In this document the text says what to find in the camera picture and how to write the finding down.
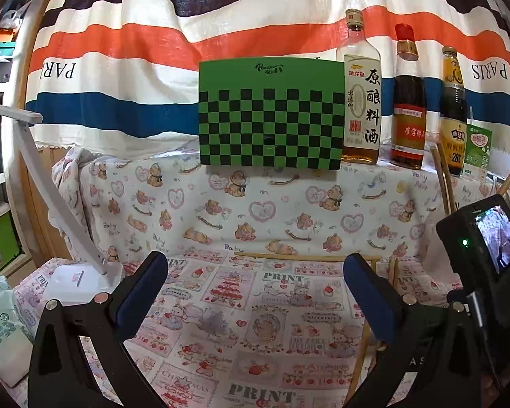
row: striped fabric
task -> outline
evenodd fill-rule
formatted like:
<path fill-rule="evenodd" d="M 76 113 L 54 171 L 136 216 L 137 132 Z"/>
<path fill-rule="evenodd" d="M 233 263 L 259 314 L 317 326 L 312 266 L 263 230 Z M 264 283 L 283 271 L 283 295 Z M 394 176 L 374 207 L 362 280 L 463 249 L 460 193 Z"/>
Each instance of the striped fabric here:
<path fill-rule="evenodd" d="M 118 155 L 163 150 L 162 132 L 197 133 L 201 61 L 333 60 L 349 7 L 362 9 L 382 56 L 382 139 L 390 138 L 394 27 L 407 23 L 423 66 L 427 129 L 438 129 L 442 45 L 453 46 L 475 123 L 510 154 L 510 33 L 495 0 L 50 0 L 28 77 L 27 108 L 46 122 L 36 140 Z"/>

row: blue stripe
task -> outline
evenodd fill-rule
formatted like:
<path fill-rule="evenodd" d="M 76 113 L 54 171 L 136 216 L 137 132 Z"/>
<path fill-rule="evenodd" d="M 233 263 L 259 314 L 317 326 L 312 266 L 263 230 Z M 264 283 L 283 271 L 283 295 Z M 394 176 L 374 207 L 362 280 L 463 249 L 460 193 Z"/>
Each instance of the blue stripe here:
<path fill-rule="evenodd" d="M 393 114 L 393 78 L 382 81 L 382 115 Z M 441 81 L 425 78 L 427 110 L 440 110 Z M 466 91 L 466 101 L 478 121 L 510 126 L 510 95 L 503 92 Z M 121 130 L 144 138 L 161 132 L 199 133 L 196 104 L 138 104 L 122 101 L 99 92 L 49 93 L 27 103 L 27 109 L 39 112 L 47 124 L 81 124 L 103 130 Z"/>

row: blue gripper pad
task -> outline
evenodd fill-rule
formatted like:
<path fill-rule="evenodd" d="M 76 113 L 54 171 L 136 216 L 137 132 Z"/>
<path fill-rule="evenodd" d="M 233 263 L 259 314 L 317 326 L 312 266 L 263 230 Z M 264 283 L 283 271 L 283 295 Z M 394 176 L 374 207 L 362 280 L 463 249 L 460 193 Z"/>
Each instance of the blue gripper pad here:
<path fill-rule="evenodd" d="M 401 297 L 384 278 L 379 277 L 358 253 L 344 261 L 344 280 L 364 313 L 374 336 L 393 343 L 403 317 Z"/>
<path fill-rule="evenodd" d="M 166 256 L 152 251 L 136 272 L 117 286 L 110 305 L 117 339 L 123 341 L 136 336 L 167 276 Z"/>

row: green checkerboard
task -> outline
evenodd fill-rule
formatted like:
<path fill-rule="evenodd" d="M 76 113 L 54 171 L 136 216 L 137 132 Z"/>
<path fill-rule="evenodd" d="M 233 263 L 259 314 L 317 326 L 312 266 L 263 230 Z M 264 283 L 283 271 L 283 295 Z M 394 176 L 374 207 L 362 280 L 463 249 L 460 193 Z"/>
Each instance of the green checkerboard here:
<path fill-rule="evenodd" d="M 340 168 L 344 64 L 310 58 L 200 63 L 202 164 Z"/>

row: cooking wine bottle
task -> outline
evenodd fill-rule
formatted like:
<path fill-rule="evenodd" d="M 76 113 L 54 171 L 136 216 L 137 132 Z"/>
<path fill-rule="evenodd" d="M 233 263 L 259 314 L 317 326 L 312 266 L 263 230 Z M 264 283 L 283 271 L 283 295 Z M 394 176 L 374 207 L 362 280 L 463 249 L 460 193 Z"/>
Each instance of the cooking wine bottle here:
<path fill-rule="evenodd" d="M 466 145 L 466 99 L 457 50 L 442 47 L 443 71 L 440 96 L 439 140 L 450 174 L 461 175 Z"/>
<path fill-rule="evenodd" d="M 391 162 L 421 169 L 425 149 L 427 101 L 414 31 L 407 24 L 395 26 L 397 37 L 393 92 Z"/>
<path fill-rule="evenodd" d="M 336 50 L 344 62 L 346 110 L 342 161 L 376 164 L 381 130 L 381 58 L 365 38 L 363 14 L 346 10 L 347 40 Z"/>

